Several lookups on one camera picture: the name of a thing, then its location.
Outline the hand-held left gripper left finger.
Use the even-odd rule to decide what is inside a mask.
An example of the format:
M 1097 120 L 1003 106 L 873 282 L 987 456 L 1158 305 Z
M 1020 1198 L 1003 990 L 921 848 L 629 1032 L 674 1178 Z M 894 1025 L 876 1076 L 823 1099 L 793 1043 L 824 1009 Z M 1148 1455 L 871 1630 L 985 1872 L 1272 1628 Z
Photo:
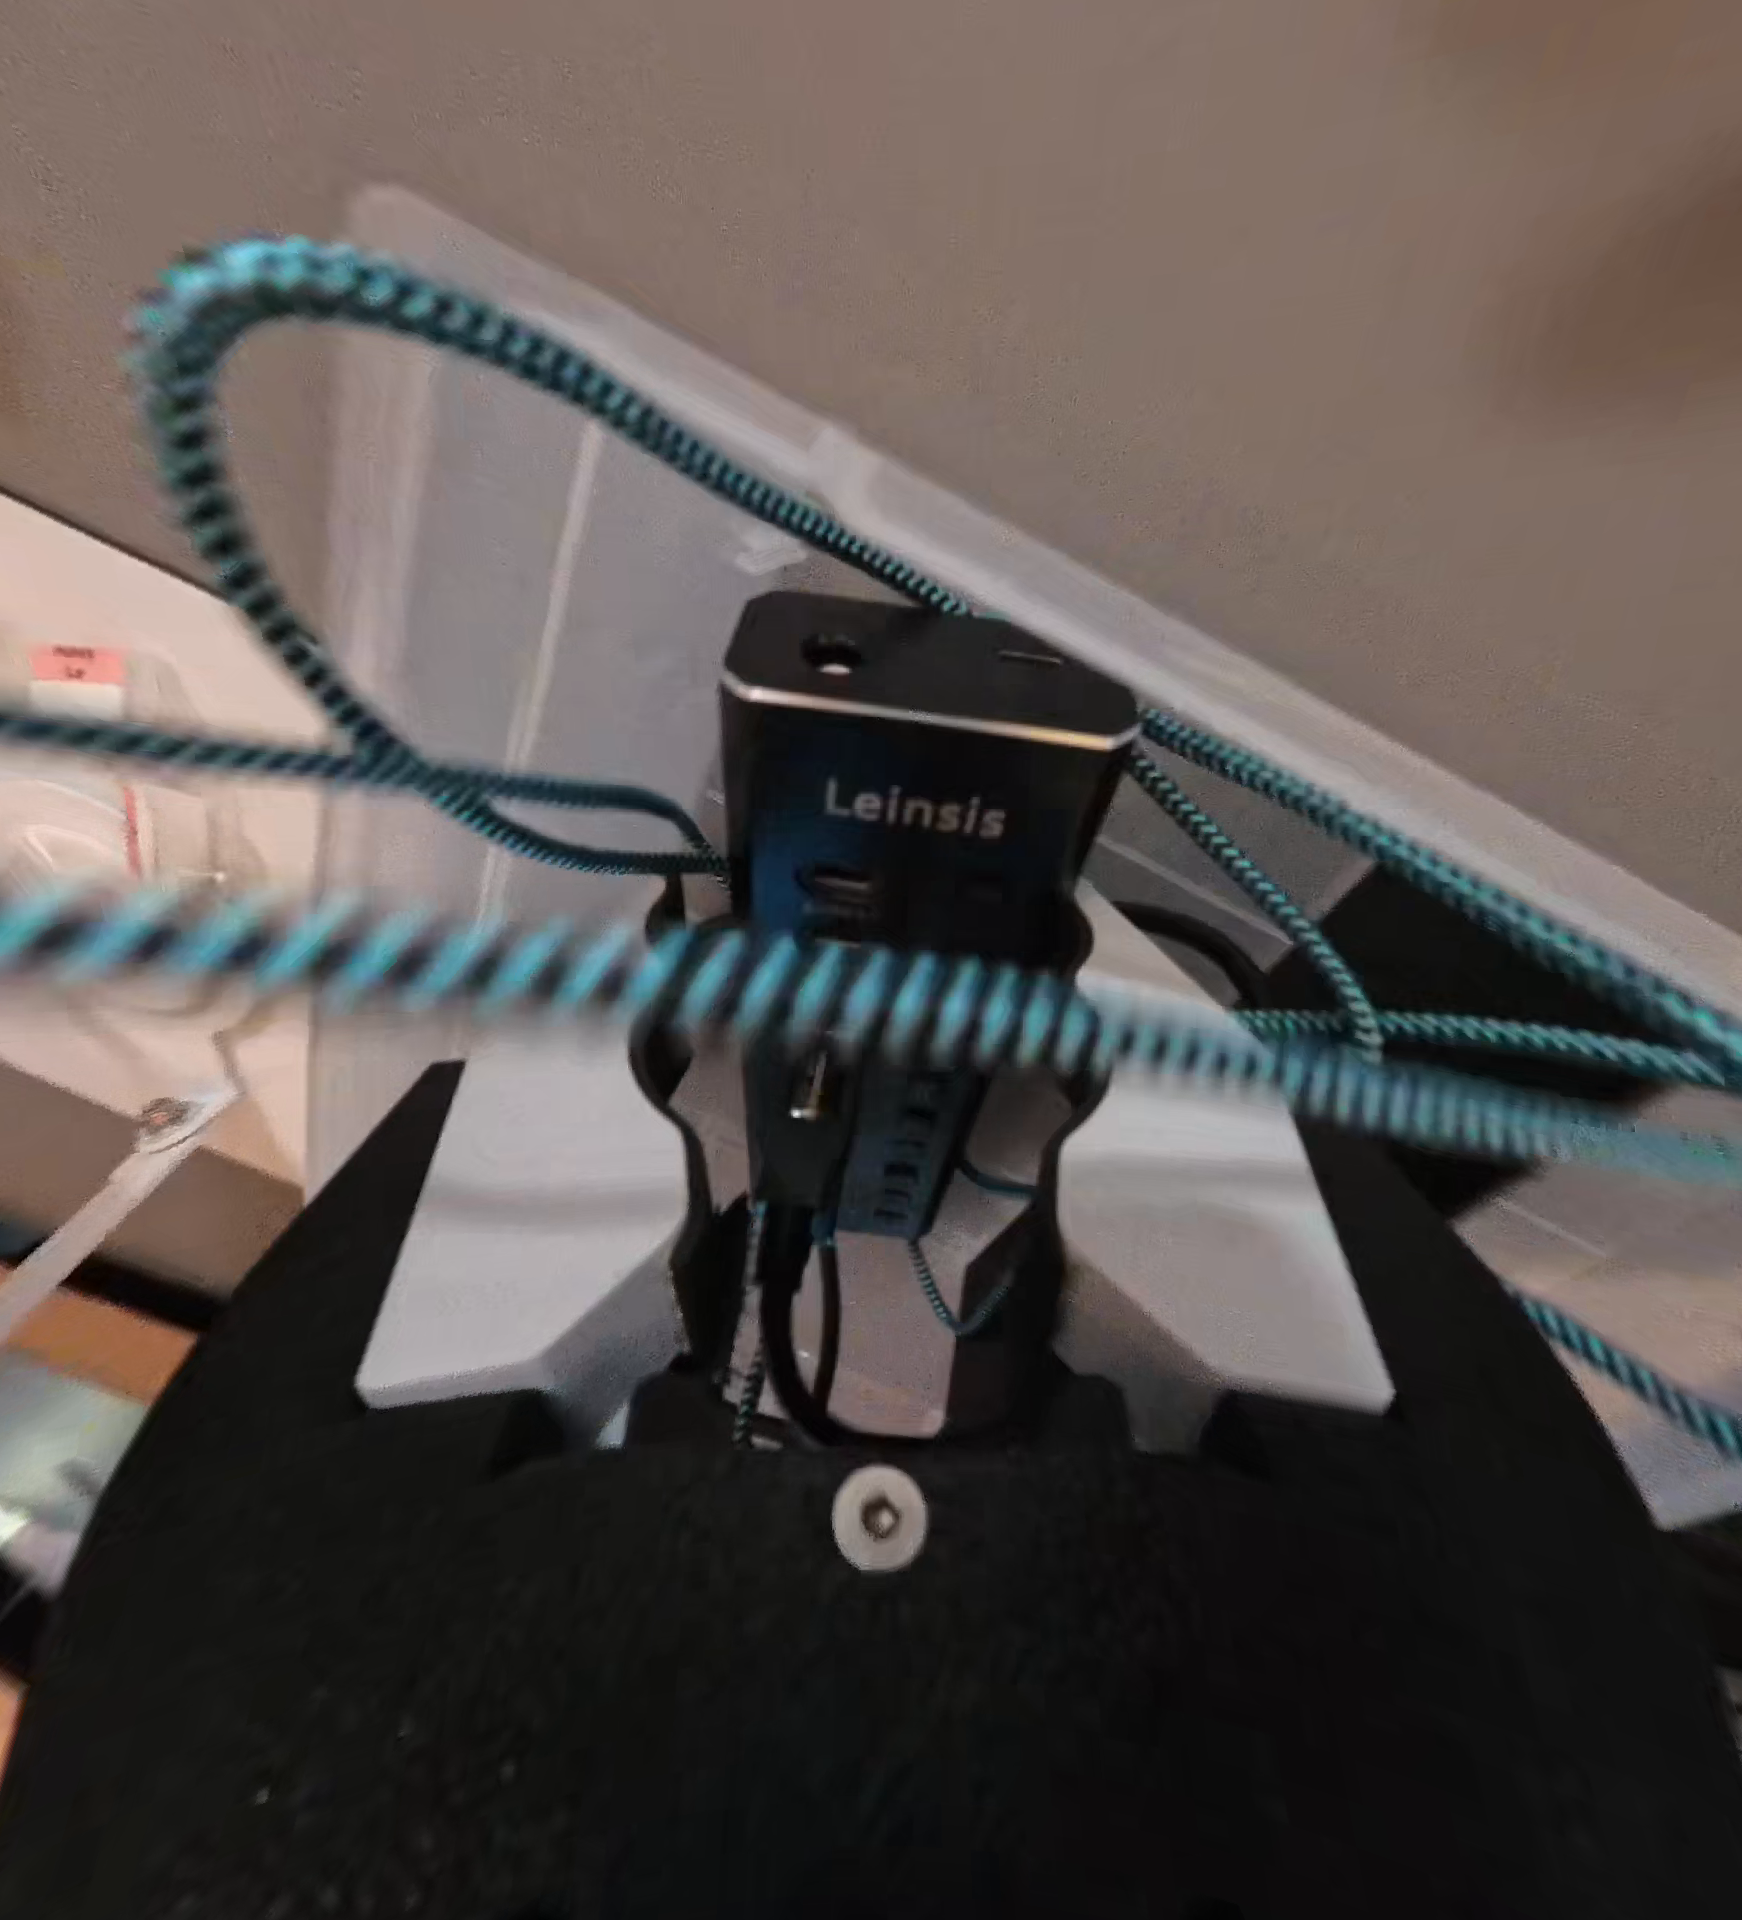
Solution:
M 469 1043 L 355 1370 L 386 1410 L 492 1394 L 607 1428 L 725 1364 L 747 1239 L 742 1071 L 653 1025 Z

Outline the black usb hub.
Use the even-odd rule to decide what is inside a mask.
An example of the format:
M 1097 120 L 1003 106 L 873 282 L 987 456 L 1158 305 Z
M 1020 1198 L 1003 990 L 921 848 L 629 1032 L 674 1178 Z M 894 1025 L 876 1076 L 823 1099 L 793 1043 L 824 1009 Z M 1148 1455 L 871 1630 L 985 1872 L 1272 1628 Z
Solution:
M 733 903 L 799 966 L 749 1043 L 763 1207 L 763 1377 L 815 1444 L 878 1444 L 830 1409 L 839 1241 L 900 1249 L 958 1363 L 943 1436 L 989 1438 L 1046 1394 L 1061 1248 L 1029 1198 L 949 1273 L 926 1239 L 1011 1042 L 979 1039 L 1087 951 L 1078 880 L 1138 731 L 1135 696 L 1007 621 L 794 592 L 747 604 L 718 684 Z

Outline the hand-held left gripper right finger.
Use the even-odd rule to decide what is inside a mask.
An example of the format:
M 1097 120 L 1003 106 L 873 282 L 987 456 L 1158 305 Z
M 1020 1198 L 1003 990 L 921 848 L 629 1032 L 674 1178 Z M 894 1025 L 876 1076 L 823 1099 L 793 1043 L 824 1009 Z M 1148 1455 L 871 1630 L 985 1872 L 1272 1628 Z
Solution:
M 1136 1069 L 1102 1092 L 1015 1071 L 979 1107 L 972 1157 L 1054 1199 L 1058 1359 L 1120 1391 L 1136 1444 L 1193 1444 L 1230 1391 L 1359 1414 L 1392 1403 L 1285 1107 Z

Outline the white stand with flat base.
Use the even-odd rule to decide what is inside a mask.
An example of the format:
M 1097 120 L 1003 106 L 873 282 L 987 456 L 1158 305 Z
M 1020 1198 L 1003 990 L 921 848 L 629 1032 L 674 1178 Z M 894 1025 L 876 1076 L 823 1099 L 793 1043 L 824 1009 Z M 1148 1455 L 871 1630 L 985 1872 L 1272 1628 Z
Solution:
M 308 700 L 203 590 L 2 493 L 0 705 L 313 736 Z M 0 870 L 32 880 L 302 892 L 319 815 L 300 786 L 0 748 Z M 144 1107 L 213 1093 L 232 1104 L 96 1251 L 132 1302 L 216 1309 L 300 1209 L 308 1015 L 235 990 L 0 991 L 0 1223 L 24 1244 L 51 1235 L 131 1156 Z

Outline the clear plastic storage bin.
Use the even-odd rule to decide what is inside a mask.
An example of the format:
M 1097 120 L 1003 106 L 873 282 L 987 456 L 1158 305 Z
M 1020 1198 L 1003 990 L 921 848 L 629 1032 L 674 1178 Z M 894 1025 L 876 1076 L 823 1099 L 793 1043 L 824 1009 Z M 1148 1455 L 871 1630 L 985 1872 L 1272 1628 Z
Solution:
M 1032 540 L 878 453 L 682 337 L 637 317 L 548 262 L 397 188 L 364 193 L 349 233 L 421 273 L 498 301 L 571 343 L 605 371 L 651 396 L 687 432 L 738 467 L 760 473 L 871 544 L 919 565 L 979 612 L 996 612 L 1086 665 L 1130 681 L 1198 728 L 1242 736 L 1251 748 L 1292 748 L 1292 778 L 1333 789 L 1344 804 L 1407 807 L 1403 831 L 1431 843 L 1435 802 L 1457 802 L 1448 854 L 1491 873 L 1508 891 L 1575 912 L 1552 880 L 1618 880 L 1619 918 L 1590 931 L 1651 938 L 1682 908 L 1619 878 L 1594 856 L 1565 852 L 1546 829 L 1462 780 L 1433 774 L 1354 722 L 1321 708 L 1267 670 L 1247 667 L 1189 621 Z M 769 587 L 878 599 L 873 581 L 715 499 L 607 426 L 447 349 L 375 332 L 342 332 L 334 349 L 337 414 L 330 495 L 328 639 L 355 684 L 425 750 L 498 764 L 506 772 L 649 786 L 696 810 L 720 844 L 717 762 L 718 660 L 742 605 Z M 1369 854 L 1230 780 L 1176 762 L 1168 777 L 1242 838 L 1255 863 L 1322 928 L 1354 877 L 1379 870 Z M 1123 985 L 1198 1005 L 1197 988 L 1114 892 L 1197 917 L 1255 952 L 1295 955 L 1291 932 L 1168 817 L 1126 789 L 1109 838 L 1087 864 L 1086 988 Z M 452 917 L 618 917 L 659 899 L 659 883 L 580 877 L 510 858 L 466 829 L 390 801 L 331 802 L 324 852 L 328 885 L 428 901 Z M 952 1341 L 904 1253 L 843 1239 L 846 1278 L 870 1284 L 870 1331 L 847 1347 L 843 1412 L 923 1435 L 949 1410 Z M 1717 1388 L 1673 1380 L 1679 1410 L 1630 1393 L 1585 1364 L 1581 1321 L 1558 1321 L 1594 1407 L 1609 1419 L 1619 1456 L 1655 1518 L 1700 1522 L 1742 1508 L 1742 1458 L 1721 1451 L 1713 1422 L 1682 1419 L 1714 1407 L 1742 1424 L 1742 1370 Z

